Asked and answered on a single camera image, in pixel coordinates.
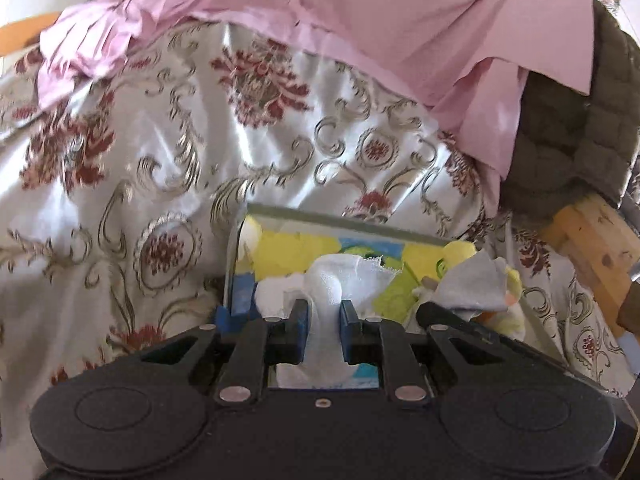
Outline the floral satin bed cover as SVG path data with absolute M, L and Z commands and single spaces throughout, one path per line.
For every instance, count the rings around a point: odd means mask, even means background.
M 1 474 L 43 462 L 51 386 L 204 323 L 242 203 L 477 240 L 521 275 L 528 342 L 616 396 L 625 353 L 570 260 L 489 220 L 474 162 L 420 104 L 249 29 L 184 25 L 115 76 L 37 102 L 1 76 Z

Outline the white gauze cloth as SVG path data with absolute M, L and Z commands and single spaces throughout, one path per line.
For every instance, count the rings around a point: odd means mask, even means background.
M 323 255 L 304 273 L 264 278 L 254 292 L 262 316 L 285 318 L 294 301 L 309 304 L 309 334 L 304 359 L 297 365 L 278 364 L 274 380 L 285 389 L 344 389 L 358 385 L 358 367 L 344 360 L 340 339 L 340 305 L 349 300 L 360 318 L 374 313 L 372 301 L 392 284 L 398 272 L 382 259 L 352 254 Z

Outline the striped pastel sock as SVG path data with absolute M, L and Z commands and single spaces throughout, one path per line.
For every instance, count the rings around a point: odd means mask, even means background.
M 482 312 L 475 318 L 476 322 L 507 336 L 523 342 L 526 336 L 525 315 L 520 304 L 523 285 L 518 271 L 506 264 L 503 258 L 497 259 L 506 272 L 506 310 L 500 312 Z

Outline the pink hanging sheet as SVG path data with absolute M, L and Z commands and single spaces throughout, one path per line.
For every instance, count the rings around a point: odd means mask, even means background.
M 429 107 L 497 176 L 510 167 L 528 73 L 590 89 L 591 0 L 91 0 L 40 38 L 38 98 L 112 76 L 187 18 L 227 21 L 335 58 Z

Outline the olive quilted down jacket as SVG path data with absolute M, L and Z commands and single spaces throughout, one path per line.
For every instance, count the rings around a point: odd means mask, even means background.
M 512 165 L 500 205 L 548 218 L 590 193 L 623 203 L 639 155 L 639 47 L 593 3 L 590 93 L 527 77 Z

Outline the wooden bunk frame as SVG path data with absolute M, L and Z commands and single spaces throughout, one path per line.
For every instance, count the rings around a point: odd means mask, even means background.
M 613 334 L 639 335 L 639 237 L 600 195 L 558 211 L 541 238 L 574 264 Z

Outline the wooden bed rail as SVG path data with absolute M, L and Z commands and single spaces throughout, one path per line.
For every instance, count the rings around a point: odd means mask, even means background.
M 36 44 L 40 34 L 51 27 L 60 15 L 60 12 L 40 14 L 1 26 L 0 56 L 4 58 Z

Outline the grey face mask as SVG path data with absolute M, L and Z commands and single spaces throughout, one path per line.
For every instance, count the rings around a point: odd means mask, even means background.
M 506 272 L 498 258 L 481 250 L 457 264 L 440 280 L 430 301 L 463 321 L 506 310 Z

